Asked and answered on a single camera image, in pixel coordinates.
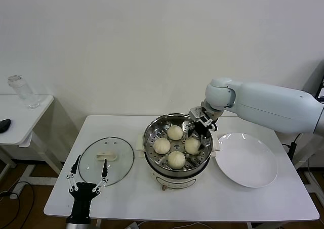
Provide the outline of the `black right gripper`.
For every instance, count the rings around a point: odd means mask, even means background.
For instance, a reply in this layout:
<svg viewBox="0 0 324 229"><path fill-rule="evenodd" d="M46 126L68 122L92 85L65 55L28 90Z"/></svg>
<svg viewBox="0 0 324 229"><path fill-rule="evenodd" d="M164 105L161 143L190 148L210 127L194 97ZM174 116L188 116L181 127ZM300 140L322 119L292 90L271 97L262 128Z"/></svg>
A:
<svg viewBox="0 0 324 229"><path fill-rule="evenodd" d="M182 129L186 137L190 137L195 131L200 137L200 146L206 148L210 146L210 137L212 136L207 127L201 122L184 121L182 123Z"/></svg>

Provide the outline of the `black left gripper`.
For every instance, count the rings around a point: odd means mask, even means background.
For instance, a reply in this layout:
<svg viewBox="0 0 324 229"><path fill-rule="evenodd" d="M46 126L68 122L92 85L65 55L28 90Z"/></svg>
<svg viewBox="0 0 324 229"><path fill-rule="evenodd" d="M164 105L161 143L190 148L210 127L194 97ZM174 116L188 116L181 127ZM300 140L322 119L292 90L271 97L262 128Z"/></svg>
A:
<svg viewBox="0 0 324 229"><path fill-rule="evenodd" d="M100 188L108 183L108 165L107 159L104 159L101 180L97 183L76 182L75 176L78 170L80 158L78 155L75 163L72 165L70 173L66 176L69 184L69 191L74 202L69 218L89 218L91 201L99 195Z"/></svg>

